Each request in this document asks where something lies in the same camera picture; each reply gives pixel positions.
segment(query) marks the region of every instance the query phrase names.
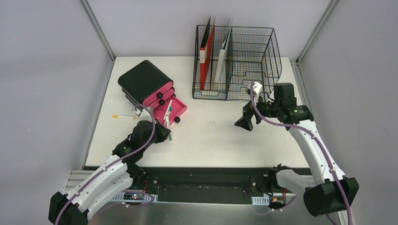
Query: gray wall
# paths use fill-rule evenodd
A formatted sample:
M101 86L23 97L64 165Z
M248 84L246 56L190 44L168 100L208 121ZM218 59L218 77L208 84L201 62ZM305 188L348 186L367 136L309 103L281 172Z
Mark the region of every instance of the gray wall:
M298 57L329 0L90 0L116 56L193 56L196 25L273 27Z
M51 224L111 62L77 0L1 1L0 31L0 224Z
M359 225L396 223L397 21L396 0L341 1L301 64L322 137L360 184Z

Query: red binder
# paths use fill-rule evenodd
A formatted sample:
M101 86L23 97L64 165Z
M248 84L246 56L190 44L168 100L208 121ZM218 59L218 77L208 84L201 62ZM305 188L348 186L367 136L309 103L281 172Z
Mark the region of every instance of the red binder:
M203 35L202 43L200 45L200 90L205 89L205 82L207 78L207 72L209 71L209 65L211 60L211 52L213 47L213 36L214 36L214 23L210 31L210 17L207 22L205 34Z

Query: black wire mesh organizer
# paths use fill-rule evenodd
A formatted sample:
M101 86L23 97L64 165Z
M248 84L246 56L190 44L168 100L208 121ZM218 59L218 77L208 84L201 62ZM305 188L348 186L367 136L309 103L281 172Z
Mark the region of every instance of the black wire mesh organizer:
M205 25L196 27L192 97L212 100L250 100L245 89L252 81L257 81L264 85L261 96L264 100L267 99L282 73L274 29L232 27L224 68L219 82L215 82L218 56L227 30L226 26L216 26L205 87L200 90L200 43L205 29Z

